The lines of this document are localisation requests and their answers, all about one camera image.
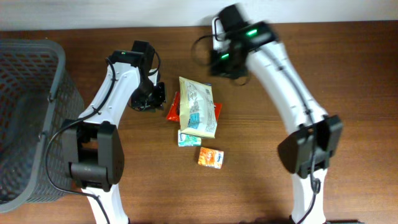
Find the red Hacks candy bag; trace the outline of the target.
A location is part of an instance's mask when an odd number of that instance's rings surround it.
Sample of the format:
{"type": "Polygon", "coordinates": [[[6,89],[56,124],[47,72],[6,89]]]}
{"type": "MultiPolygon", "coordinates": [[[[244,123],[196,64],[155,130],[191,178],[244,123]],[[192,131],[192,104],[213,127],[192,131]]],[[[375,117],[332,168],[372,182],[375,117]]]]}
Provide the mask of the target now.
{"type": "MultiPolygon", "coordinates": [[[[222,109],[222,104],[215,103],[215,118],[217,121],[219,120],[221,109],[222,109]]],[[[175,93],[174,100],[173,100],[170,110],[166,116],[166,119],[169,121],[175,121],[175,122],[180,121],[180,92],[179,91],[177,91],[175,93]]]]}

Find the cream wet wipes pack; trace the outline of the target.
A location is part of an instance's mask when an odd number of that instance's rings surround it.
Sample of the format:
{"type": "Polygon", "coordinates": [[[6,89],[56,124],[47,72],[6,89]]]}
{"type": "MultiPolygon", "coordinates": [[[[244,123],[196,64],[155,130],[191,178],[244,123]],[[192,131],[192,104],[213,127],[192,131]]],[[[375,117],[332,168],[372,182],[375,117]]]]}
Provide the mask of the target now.
{"type": "Polygon", "coordinates": [[[179,83],[181,133],[214,139],[218,123],[211,85],[184,77],[179,77],[179,83]]]}

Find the green tissue pack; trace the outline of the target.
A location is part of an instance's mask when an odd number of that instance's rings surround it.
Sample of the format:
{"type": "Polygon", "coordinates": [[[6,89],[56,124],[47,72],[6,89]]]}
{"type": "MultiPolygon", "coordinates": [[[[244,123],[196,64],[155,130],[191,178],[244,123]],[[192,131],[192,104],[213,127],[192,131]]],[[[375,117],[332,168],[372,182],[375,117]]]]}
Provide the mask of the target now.
{"type": "Polygon", "coordinates": [[[178,146],[179,147],[197,147],[201,146],[201,138],[184,134],[178,130],[178,146]]]}

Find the orange tissue pack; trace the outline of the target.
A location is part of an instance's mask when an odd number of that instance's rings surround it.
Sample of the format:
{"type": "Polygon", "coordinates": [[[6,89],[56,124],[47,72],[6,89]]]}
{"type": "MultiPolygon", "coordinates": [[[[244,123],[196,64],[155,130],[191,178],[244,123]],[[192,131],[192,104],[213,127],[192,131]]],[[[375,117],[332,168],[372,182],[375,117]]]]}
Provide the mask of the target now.
{"type": "Polygon", "coordinates": [[[210,149],[206,147],[200,148],[198,156],[198,165],[211,167],[215,169],[221,169],[224,160],[224,152],[210,149]]]}

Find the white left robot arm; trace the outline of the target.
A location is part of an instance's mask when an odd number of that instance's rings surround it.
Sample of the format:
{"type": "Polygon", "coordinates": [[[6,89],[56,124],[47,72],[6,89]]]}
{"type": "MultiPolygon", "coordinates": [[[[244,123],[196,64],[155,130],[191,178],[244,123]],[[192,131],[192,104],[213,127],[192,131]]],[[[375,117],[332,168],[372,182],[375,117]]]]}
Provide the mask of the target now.
{"type": "Polygon", "coordinates": [[[65,174],[90,203],[96,223],[129,223],[119,191],[124,151],[118,126],[127,107],[143,112],[164,108],[165,85],[153,60],[159,54],[146,41],[106,58],[107,74],[90,106],[78,119],[66,119],[60,136],[65,174]]]}

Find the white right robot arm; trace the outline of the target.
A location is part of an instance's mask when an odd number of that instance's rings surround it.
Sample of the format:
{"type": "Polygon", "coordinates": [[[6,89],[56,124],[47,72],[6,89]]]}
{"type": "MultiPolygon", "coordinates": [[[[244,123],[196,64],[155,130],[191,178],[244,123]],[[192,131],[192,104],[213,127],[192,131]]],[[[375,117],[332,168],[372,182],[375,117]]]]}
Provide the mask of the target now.
{"type": "Polygon", "coordinates": [[[211,74],[237,80],[252,73],[284,123],[288,136],[277,151],[293,182],[290,222],[326,223],[324,181],[342,134],[342,121],[314,99],[268,23],[249,22],[233,4],[214,17],[212,32],[211,74]]]}

